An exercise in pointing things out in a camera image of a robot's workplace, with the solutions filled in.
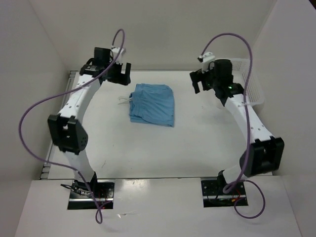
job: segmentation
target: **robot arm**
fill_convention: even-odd
[[[125,74],[121,73],[122,57],[125,50],[121,50],[118,60],[99,80],[95,80],[82,89],[71,94],[66,105],[57,115],[50,115],[48,126],[53,144],[58,146],[70,165],[81,172],[93,188],[97,184],[97,177],[89,164],[85,151],[88,143],[88,134],[82,126],[84,113],[94,96],[105,80],[128,85],[130,83],[131,64],[126,64]],[[119,48],[95,48],[94,57],[81,68],[80,77],[76,88],[81,87],[104,71],[113,58],[119,53]],[[85,190],[83,180],[74,172],[76,185]]]
[[[248,107],[250,118],[250,153],[246,170],[242,179],[254,175],[278,170],[283,153],[284,142],[275,138],[263,125],[253,108],[244,104],[243,88],[233,82],[232,63],[228,59],[215,60],[212,53],[206,53],[198,58],[201,69],[191,72],[190,77],[196,93],[199,93],[198,82],[203,90],[214,89],[216,97],[235,118],[245,139],[247,139],[247,121],[245,106]],[[231,183],[237,179],[244,164],[245,153],[237,165],[219,173],[221,185]]]

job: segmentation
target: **black bracket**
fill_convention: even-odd
[[[214,61],[213,69],[202,72],[201,69],[191,72],[190,77],[195,93],[199,93],[198,83],[202,83],[203,90],[214,89],[215,95],[223,105],[228,97],[236,94],[243,94],[243,88],[239,83],[234,83],[232,75],[233,65],[228,59],[218,59]]]
[[[81,68],[80,75],[92,75],[94,78],[101,74],[113,60],[112,51],[108,48],[94,48],[94,57],[90,58],[87,63]],[[105,80],[121,85],[130,84],[131,64],[127,63],[125,74],[122,71],[123,64],[114,63],[112,67],[99,78],[100,84]]]
[[[97,195],[99,192],[99,187],[98,187],[96,173],[94,173],[92,179],[88,182],[88,185],[90,186],[94,195]],[[74,194],[77,194],[79,196],[85,196],[88,198],[90,198],[92,196],[92,194],[89,192],[86,185],[83,182],[79,182],[78,180],[74,180],[71,185],[61,184],[60,186],[66,188],[66,189],[69,189],[71,192],[73,192]]]
[[[65,118],[60,115],[50,115],[47,122],[53,144],[60,151],[78,155],[87,146],[88,134],[74,116]]]
[[[280,137],[271,137],[270,140],[263,142],[256,140],[255,143],[250,145],[248,163],[243,174],[251,177],[278,170],[283,149],[284,141]],[[245,154],[246,152],[243,153],[239,160],[241,167],[245,160]]]
[[[238,183],[228,194],[223,193],[216,178],[201,179],[201,186],[204,207],[234,206],[237,199],[237,206],[248,206],[244,183]]]

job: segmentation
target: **white basket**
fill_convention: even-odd
[[[249,59],[233,58],[230,60],[233,64],[234,82],[240,83],[244,87],[249,70]],[[259,84],[254,67],[251,70],[247,95],[251,106],[260,105],[265,101],[263,90]]]

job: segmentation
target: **folded cloth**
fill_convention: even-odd
[[[137,84],[129,97],[131,122],[174,126],[174,98],[169,86]]]

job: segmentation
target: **white table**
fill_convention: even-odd
[[[88,158],[98,178],[209,177],[239,161],[246,144],[237,123],[216,106],[213,91],[194,93],[189,73],[132,72],[129,86],[102,84],[83,120]],[[118,105],[118,97],[129,96],[137,83],[173,89],[175,127],[129,121],[129,105]],[[52,149],[50,160],[68,163],[58,148]],[[48,176],[73,177],[71,170],[58,166]]]
[[[279,176],[253,177],[266,195],[265,212],[246,220],[232,207],[204,208],[199,178],[116,180],[113,210],[103,210],[104,223],[95,222],[95,210],[67,210],[70,180],[33,181],[16,237],[300,237]],[[262,199],[245,183],[249,206],[245,215],[258,213]]]

